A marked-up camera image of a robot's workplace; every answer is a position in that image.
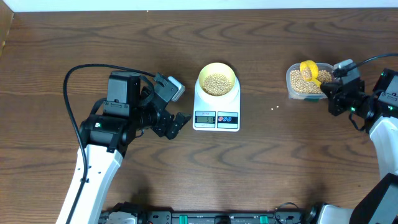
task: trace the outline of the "wood grain surface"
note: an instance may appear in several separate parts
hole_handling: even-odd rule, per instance
[[[174,210],[265,210],[316,201],[353,208],[379,182],[369,136],[333,117],[327,100],[290,100],[286,71],[398,51],[398,9],[18,13],[0,58],[1,223],[54,223],[78,143],[62,97],[66,72],[111,63],[172,75],[187,88],[168,110],[193,111],[194,84],[211,62],[241,82],[241,130],[169,141],[134,140],[104,208],[118,202]],[[396,58],[361,67],[369,93]],[[111,70],[70,79],[77,123],[106,96]]]
[[[6,3],[0,0],[0,56],[2,49],[6,44],[6,39],[13,16],[14,13],[11,11],[11,9],[8,8]]]

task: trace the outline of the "brown tabletop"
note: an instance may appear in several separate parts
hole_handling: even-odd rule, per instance
[[[83,63],[175,77],[187,90],[169,104],[173,113],[192,113],[208,63],[228,62],[241,82],[238,133],[194,131],[192,122],[172,141],[147,131],[129,146],[104,208],[124,201],[174,210],[316,201],[354,208],[379,181],[374,146],[348,114],[330,115],[327,100],[290,100],[286,71],[308,59],[334,64],[398,52],[397,41],[398,9],[17,13],[0,58],[0,222],[57,219],[78,149],[62,82]],[[397,59],[361,67],[367,93],[384,67],[398,70]],[[72,75],[78,124],[106,96],[110,71]]]

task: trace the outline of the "white scale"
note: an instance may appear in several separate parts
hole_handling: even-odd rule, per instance
[[[222,96],[211,96],[203,91],[201,83],[211,74],[226,75],[233,84],[232,89]],[[241,126],[241,85],[233,70],[223,63],[205,66],[195,84],[193,105],[195,120],[192,126],[198,131],[239,131]]]

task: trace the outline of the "scale control panel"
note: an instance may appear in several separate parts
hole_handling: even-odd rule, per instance
[[[238,129],[239,113],[224,111],[196,111],[195,127],[198,129],[214,128],[214,131],[232,131]]]

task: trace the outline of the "white backdrop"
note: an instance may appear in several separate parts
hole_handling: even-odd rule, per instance
[[[398,7],[398,0],[3,0],[14,12]]]

